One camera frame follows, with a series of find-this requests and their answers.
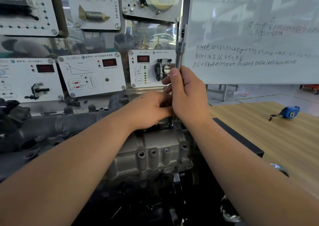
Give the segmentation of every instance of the wood grain tabletop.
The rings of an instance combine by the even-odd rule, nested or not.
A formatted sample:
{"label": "wood grain tabletop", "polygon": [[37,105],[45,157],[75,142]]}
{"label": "wood grain tabletop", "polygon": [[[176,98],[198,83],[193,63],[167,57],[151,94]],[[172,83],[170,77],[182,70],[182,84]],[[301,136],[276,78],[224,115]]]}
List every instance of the wood grain tabletop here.
{"label": "wood grain tabletop", "polygon": [[300,112],[296,118],[278,114],[285,106],[275,102],[210,106],[218,118],[265,152],[269,163],[288,169],[290,178],[319,198],[319,118]]}

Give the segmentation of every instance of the red digital display screen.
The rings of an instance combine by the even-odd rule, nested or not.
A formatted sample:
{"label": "red digital display screen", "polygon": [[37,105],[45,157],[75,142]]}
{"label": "red digital display screen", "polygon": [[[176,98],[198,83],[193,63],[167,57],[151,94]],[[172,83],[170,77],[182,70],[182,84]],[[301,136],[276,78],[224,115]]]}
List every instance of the red digital display screen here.
{"label": "red digital display screen", "polygon": [[150,56],[138,56],[138,62],[150,62]]}
{"label": "red digital display screen", "polygon": [[102,60],[103,66],[104,67],[116,67],[117,63],[116,63],[116,59],[104,59]]}
{"label": "red digital display screen", "polygon": [[38,72],[54,72],[53,64],[37,64]]}

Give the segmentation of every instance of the tape measure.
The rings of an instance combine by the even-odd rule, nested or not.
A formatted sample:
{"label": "tape measure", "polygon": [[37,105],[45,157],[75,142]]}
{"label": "tape measure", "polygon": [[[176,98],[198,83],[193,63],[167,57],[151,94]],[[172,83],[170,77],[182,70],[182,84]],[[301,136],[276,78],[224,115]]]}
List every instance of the tape measure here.
{"label": "tape measure", "polygon": [[294,107],[285,107],[283,110],[281,110],[281,112],[277,115],[270,115],[269,117],[269,121],[271,121],[271,119],[273,117],[278,117],[278,116],[282,116],[284,117],[285,119],[293,119],[294,117],[296,117],[298,115],[300,111],[300,107],[298,106],[294,106]]}

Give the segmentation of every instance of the engine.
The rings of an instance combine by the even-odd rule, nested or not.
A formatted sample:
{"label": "engine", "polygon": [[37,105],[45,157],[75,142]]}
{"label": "engine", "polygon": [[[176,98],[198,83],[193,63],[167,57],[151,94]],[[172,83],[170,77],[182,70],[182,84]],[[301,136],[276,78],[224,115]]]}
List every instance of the engine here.
{"label": "engine", "polygon": [[[17,101],[2,100],[0,181],[128,102],[124,90],[110,98],[108,110],[89,105],[81,113],[66,107],[60,114],[31,116],[30,109],[20,107]],[[191,141],[186,129],[172,129],[168,119],[148,130],[135,131],[106,171],[97,187],[98,195],[117,197],[178,182],[179,173],[193,167]]]}

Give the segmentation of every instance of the forearm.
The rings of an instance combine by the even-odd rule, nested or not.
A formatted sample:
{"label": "forearm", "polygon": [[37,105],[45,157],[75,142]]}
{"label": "forearm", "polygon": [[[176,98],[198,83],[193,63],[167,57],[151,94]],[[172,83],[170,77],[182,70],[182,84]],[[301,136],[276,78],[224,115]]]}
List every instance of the forearm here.
{"label": "forearm", "polygon": [[114,112],[0,184],[0,225],[70,225],[130,134]]}
{"label": "forearm", "polygon": [[189,127],[210,169],[248,225],[315,225],[319,203],[211,119]]}

